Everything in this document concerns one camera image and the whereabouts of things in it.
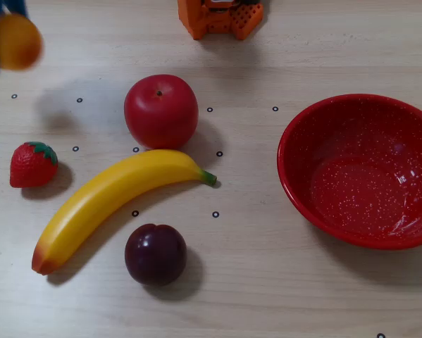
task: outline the banana stem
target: banana stem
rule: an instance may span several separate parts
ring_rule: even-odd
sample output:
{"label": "banana stem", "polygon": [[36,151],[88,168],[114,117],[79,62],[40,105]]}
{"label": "banana stem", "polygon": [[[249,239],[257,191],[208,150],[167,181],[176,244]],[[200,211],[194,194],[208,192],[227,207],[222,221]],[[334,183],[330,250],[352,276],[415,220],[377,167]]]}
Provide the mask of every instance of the banana stem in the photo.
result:
{"label": "banana stem", "polygon": [[217,183],[217,176],[203,170],[203,182],[213,187]]}

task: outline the banana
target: banana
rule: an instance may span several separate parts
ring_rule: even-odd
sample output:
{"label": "banana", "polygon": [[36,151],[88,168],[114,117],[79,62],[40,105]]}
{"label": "banana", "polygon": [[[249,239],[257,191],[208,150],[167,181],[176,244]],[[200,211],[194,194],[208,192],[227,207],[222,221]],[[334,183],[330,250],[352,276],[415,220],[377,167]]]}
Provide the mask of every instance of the banana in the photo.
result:
{"label": "banana", "polygon": [[217,177],[174,150],[146,151],[112,165],[57,211],[37,242],[32,269],[42,275],[52,273],[123,204],[151,189],[188,180],[214,186]]}

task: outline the light wood surface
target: light wood surface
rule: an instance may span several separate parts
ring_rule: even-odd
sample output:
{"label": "light wood surface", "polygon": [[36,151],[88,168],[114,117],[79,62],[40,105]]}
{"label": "light wood surface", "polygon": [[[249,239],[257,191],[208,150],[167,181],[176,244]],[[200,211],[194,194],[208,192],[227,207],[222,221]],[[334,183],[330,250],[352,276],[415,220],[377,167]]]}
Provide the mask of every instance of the light wood surface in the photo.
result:
{"label": "light wood surface", "polygon": [[[245,42],[193,41],[174,0],[28,6],[44,59],[0,74],[0,338],[422,338],[422,247],[369,251],[315,230],[276,170],[283,130],[318,100],[368,92],[422,109],[422,0],[272,0]],[[135,199],[60,271],[34,273],[55,211],[132,155],[123,100],[157,73],[195,91],[200,122],[185,150],[221,187]],[[9,186],[11,155],[26,141],[48,142],[62,162],[45,188]],[[145,289],[125,268],[125,243],[145,223],[176,227],[190,248],[185,274],[165,289]]]}

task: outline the strawberry leaves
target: strawberry leaves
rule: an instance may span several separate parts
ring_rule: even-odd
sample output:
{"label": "strawberry leaves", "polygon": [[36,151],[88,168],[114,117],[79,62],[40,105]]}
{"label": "strawberry leaves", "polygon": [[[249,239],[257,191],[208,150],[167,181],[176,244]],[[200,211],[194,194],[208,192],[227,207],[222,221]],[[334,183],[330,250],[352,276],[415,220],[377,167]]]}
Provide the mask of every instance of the strawberry leaves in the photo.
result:
{"label": "strawberry leaves", "polygon": [[57,164],[56,152],[45,143],[42,142],[26,142],[27,145],[34,147],[34,153],[44,153],[44,158],[50,158],[53,165]]}

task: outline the apple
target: apple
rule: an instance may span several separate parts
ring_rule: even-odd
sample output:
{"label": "apple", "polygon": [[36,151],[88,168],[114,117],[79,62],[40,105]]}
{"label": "apple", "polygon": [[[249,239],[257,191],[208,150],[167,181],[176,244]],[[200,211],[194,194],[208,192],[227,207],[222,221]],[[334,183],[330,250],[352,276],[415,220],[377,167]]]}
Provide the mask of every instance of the apple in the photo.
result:
{"label": "apple", "polygon": [[132,136],[148,149],[178,149],[189,141],[198,123],[192,88],[174,75],[152,75],[130,89],[125,119]]}

